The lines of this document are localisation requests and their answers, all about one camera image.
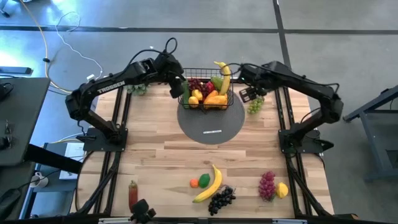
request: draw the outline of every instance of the gray circular platform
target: gray circular platform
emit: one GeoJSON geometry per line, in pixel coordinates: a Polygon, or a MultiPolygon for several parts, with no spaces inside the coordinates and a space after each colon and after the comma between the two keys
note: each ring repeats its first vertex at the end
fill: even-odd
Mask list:
{"type": "Polygon", "coordinates": [[[182,131],[203,144],[221,144],[231,140],[244,123],[244,107],[234,93],[234,104],[226,110],[184,109],[178,105],[177,119],[182,131]]]}

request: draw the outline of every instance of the white cable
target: white cable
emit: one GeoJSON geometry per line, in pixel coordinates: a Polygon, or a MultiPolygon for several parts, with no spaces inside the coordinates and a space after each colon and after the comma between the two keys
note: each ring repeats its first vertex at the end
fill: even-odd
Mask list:
{"type": "Polygon", "coordinates": [[[79,134],[83,134],[83,133],[71,134],[71,135],[69,135],[69,136],[67,136],[67,137],[65,137],[65,138],[63,138],[63,139],[59,139],[59,141],[62,141],[62,140],[68,139],[68,138],[70,138],[70,137],[77,136],[77,135],[79,135],[79,134]]]}
{"type": "Polygon", "coordinates": [[[82,56],[82,54],[81,54],[79,51],[73,49],[73,47],[72,47],[70,44],[68,44],[68,43],[65,42],[65,40],[63,39],[63,37],[60,35],[60,33],[59,33],[59,31],[58,31],[58,26],[60,25],[62,18],[64,18],[65,16],[67,16],[67,15],[69,15],[69,14],[71,14],[71,13],[75,13],[75,14],[79,17],[79,23],[78,23],[78,25],[77,25],[75,28],[70,29],[70,30],[67,30],[67,32],[74,31],[77,27],[80,26],[80,20],[81,20],[80,15],[79,15],[77,12],[72,11],[72,12],[68,12],[68,13],[66,13],[65,15],[61,16],[61,18],[60,18],[60,20],[58,21],[57,25],[55,25],[55,30],[57,30],[57,35],[61,38],[62,42],[63,42],[65,45],[67,45],[67,46],[70,47],[70,50],[72,50],[72,51],[78,53],[78,54],[79,54],[82,58],[84,58],[84,59],[88,59],[88,60],[91,60],[91,61],[95,62],[95,63],[99,66],[99,68],[101,69],[101,71],[99,71],[99,76],[95,78],[95,80],[97,80],[97,79],[101,78],[101,76],[102,76],[102,72],[103,72],[102,66],[101,66],[96,60],[94,60],[94,59],[92,59],[92,58],[89,58],[89,57],[82,56]]]}

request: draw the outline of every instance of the desk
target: desk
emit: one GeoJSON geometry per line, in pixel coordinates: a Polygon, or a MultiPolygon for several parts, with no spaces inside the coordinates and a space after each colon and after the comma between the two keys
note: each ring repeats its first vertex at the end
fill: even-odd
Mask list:
{"type": "MultiPolygon", "coordinates": [[[[234,86],[235,92],[243,88],[234,86]]],[[[96,112],[106,120],[111,120],[115,98],[116,90],[101,95],[98,100],[96,112]]],[[[307,97],[291,90],[290,98],[295,119],[299,121],[310,111],[307,97]]],[[[232,140],[219,145],[200,144],[184,135],[177,122],[177,106],[177,100],[169,95],[169,87],[163,85],[152,86],[144,96],[132,98],[127,120],[129,136],[119,166],[112,216],[131,215],[127,187],[134,180],[138,183],[139,199],[148,201],[157,212],[156,217],[209,217],[208,201],[192,203],[202,189],[191,189],[189,180],[209,173],[213,181],[211,164],[215,164],[223,174],[223,184],[236,187],[237,196],[232,205],[221,209],[215,217],[294,217],[290,195],[276,198],[272,203],[263,202],[258,196],[260,176],[268,170],[275,172],[276,184],[289,183],[285,157],[279,149],[280,127],[273,93],[266,96],[259,114],[247,114],[242,130],[232,140]]],[[[80,207],[98,185],[103,157],[103,152],[94,152],[83,166],[78,185],[80,207]]],[[[333,213],[322,162],[312,154],[302,157],[309,189],[324,208],[333,213]]],[[[300,208],[304,211],[302,192],[298,186],[297,189],[300,208]]],[[[105,188],[101,212],[107,196],[108,188],[105,188]]]]}

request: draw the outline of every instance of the purple grapes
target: purple grapes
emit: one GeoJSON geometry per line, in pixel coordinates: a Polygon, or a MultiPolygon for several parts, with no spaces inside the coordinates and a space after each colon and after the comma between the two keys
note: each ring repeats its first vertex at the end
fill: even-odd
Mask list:
{"type": "Polygon", "coordinates": [[[260,197],[268,202],[272,202],[275,197],[275,174],[272,171],[268,171],[262,175],[259,184],[260,197]]]}

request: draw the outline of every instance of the fruit basket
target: fruit basket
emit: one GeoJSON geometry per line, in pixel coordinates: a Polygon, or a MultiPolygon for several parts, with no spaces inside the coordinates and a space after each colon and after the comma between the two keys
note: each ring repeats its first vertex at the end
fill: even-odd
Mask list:
{"type": "Polygon", "coordinates": [[[184,74],[185,78],[187,79],[187,83],[183,83],[183,85],[186,85],[184,88],[189,89],[189,97],[192,96],[193,90],[199,90],[200,93],[202,93],[203,98],[202,100],[198,101],[198,104],[196,103],[189,103],[189,101],[185,98],[187,94],[183,94],[178,98],[178,103],[181,104],[185,109],[193,109],[193,110],[208,110],[208,109],[216,109],[216,110],[226,110],[228,109],[229,106],[233,105],[234,103],[234,97],[233,97],[233,82],[232,82],[232,77],[233,75],[229,75],[229,78],[231,79],[229,82],[229,87],[226,93],[226,98],[227,98],[227,103],[226,104],[208,104],[205,103],[207,96],[211,93],[209,89],[211,87],[209,82],[212,82],[212,77],[214,79],[224,79],[224,77],[228,76],[223,76],[220,73],[220,70],[217,68],[184,68],[184,74]]]}

